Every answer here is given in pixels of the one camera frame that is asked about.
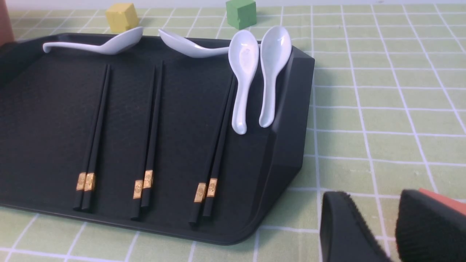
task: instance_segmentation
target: black chopstick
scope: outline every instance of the black chopstick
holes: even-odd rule
[[[102,90],[102,100],[99,105],[99,113],[97,116],[96,122],[96,131],[94,133],[94,139],[92,141],[92,149],[89,157],[89,165],[86,173],[86,179],[84,182],[84,194],[82,196],[82,210],[89,210],[91,206],[92,194],[96,187],[96,167],[97,159],[99,156],[99,144],[100,137],[102,134],[103,119],[105,115],[105,106],[107,104],[108,89],[110,83],[110,74],[111,68],[110,65],[107,65],[105,68],[105,77],[103,79],[103,90]]]
[[[210,151],[207,155],[207,161],[206,161],[205,169],[203,171],[203,174],[205,175],[205,177],[201,178],[201,182],[199,182],[196,192],[194,194],[194,203],[193,203],[192,210],[191,210],[191,216],[189,218],[189,224],[192,226],[197,225],[202,203],[204,202],[204,199],[206,198],[206,188],[207,188],[206,182],[209,180],[212,162],[214,161],[215,152],[217,148],[217,141],[218,141],[220,130],[221,130],[222,123],[223,123],[224,111],[226,110],[226,105],[228,104],[230,92],[231,92],[231,85],[230,85],[230,90],[227,92],[225,99],[222,103],[222,108],[223,108],[222,114],[219,117],[218,124],[215,126],[215,132],[212,138]]]
[[[162,96],[162,84],[164,75],[164,61],[160,62],[157,74],[157,86],[154,98],[154,109],[152,111],[152,123],[151,123],[151,134],[149,139],[149,145],[147,149],[147,160],[146,170],[144,173],[143,192],[141,199],[141,207],[148,208],[151,200],[152,184],[154,182],[154,161],[155,161],[155,150],[157,146],[157,131],[158,131],[158,116],[160,114],[160,100]]]
[[[232,85],[230,87],[230,91],[228,94],[228,102],[226,103],[225,113],[223,115],[223,122],[222,128],[219,134],[219,140],[217,142],[217,151],[215,152],[215,157],[212,164],[212,171],[209,179],[209,184],[207,187],[207,195],[206,200],[204,202],[204,210],[202,212],[202,216],[204,217],[211,217],[212,215],[212,206],[213,206],[213,199],[215,197],[215,191],[217,189],[217,182],[220,175],[220,167],[223,157],[223,148],[225,147],[225,139],[226,133],[228,132],[228,124],[230,123],[230,113],[231,113],[231,106],[233,101],[233,93],[234,88],[236,86],[236,82],[233,78]]]
[[[74,210],[81,210],[82,194],[84,192],[84,183],[86,182],[86,174],[87,174],[88,167],[89,167],[89,160],[90,160],[90,154],[91,154],[91,150],[92,150],[92,143],[94,141],[94,135],[96,133],[97,118],[99,117],[100,103],[102,101],[103,89],[104,89],[105,85],[102,84],[101,86],[102,87],[100,89],[100,94],[98,96],[96,110],[95,110],[93,118],[92,118],[92,125],[91,125],[91,129],[90,129],[89,139],[88,139],[87,144],[86,144],[86,151],[84,153],[84,159],[83,159],[83,162],[82,162],[81,172],[79,173],[78,183],[76,185],[75,202],[73,204],[73,209]]]
[[[151,111],[152,111],[152,101],[155,88],[155,78],[156,78],[157,69],[154,67],[154,75],[151,81],[151,88],[149,88],[149,109],[147,112],[146,127],[144,128],[144,141],[141,147],[141,165],[139,166],[136,173],[136,180],[134,181],[134,191],[133,191],[133,200],[131,203],[131,220],[139,219],[139,211],[141,208],[141,198],[143,194],[143,185],[145,177],[145,166],[146,166],[146,157],[148,151],[147,142],[149,141],[150,131],[151,131]]]

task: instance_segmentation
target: ceramic spoon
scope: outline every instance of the ceramic spoon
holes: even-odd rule
[[[275,83],[291,55],[291,38],[284,27],[270,28],[260,46],[260,63],[264,76],[264,96],[259,125],[268,127],[275,119]]]
[[[228,47],[204,48],[180,35],[163,29],[158,30],[162,41],[171,49],[194,58],[204,58],[228,53]]]
[[[232,127],[240,134],[246,134],[246,104],[249,87],[259,62],[259,45],[254,35],[247,31],[237,32],[230,42],[228,51],[230,66],[238,79],[238,90],[233,107]]]
[[[141,40],[142,36],[143,28],[137,27],[112,37],[101,46],[68,42],[48,42],[44,43],[42,48],[44,49],[45,53],[50,52],[52,47],[62,47],[85,50],[89,52],[100,53],[102,55],[116,55],[136,45],[139,40]]]

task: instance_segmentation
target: black rubber piece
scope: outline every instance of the black rubber piece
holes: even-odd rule
[[[299,172],[314,59],[293,47],[276,82],[275,120],[262,128],[263,75],[248,95],[247,133],[226,134],[211,221],[187,223],[232,71],[227,55],[203,59],[143,36],[117,55],[42,50],[45,42],[101,45],[112,35],[59,34],[0,48],[0,205],[221,245],[247,239]],[[229,40],[191,39],[206,48]],[[131,221],[153,66],[164,61],[154,182],[147,212]],[[90,212],[74,203],[102,69],[112,67]]]
[[[395,236],[403,262],[466,262],[466,216],[420,191],[402,191]]]
[[[320,228],[324,262],[390,262],[350,195],[325,192]]]

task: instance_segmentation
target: gold chopstick band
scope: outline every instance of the gold chopstick band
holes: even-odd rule
[[[136,180],[134,182],[134,192],[133,192],[133,199],[141,198],[143,192],[143,181]]]
[[[95,186],[96,186],[96,176],[94,175],[94,173],[88,173],[86,175],[86,183],[84,186],[84,191],[94,190]]]
[[[207,197],[214,197],[215,189],[217,189],[217,179],[211,178],[209,181],[209,188],[207,189]]]
[[[84,183],[86,182],[86,172],[79,173],[78,184],[76,190],[84,190]]]
[[[202,203],[204,197],[206,196],[206,184],[199,183],[198,189],[196,190],[196,195],[194,196],[194,203]]]
[[[143,188],[151,188],[152,183],[154,180],[152,180],[152,170],[146,170],[144,173],[144,186]]]

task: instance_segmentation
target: green checkered tablecloth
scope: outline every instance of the green checkered tablecloth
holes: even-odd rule
[[[230,39],[224,8],[138,9],[145,35]],[[17,39],[110,33],[104,10],[10,10]],[[399,194],[466,202],[466,5],[257,7],[316,59],[304,164],[260,229],[234,246],[0,209],[0,261],[320,261],[321,197],[345,190],[397,261]]]

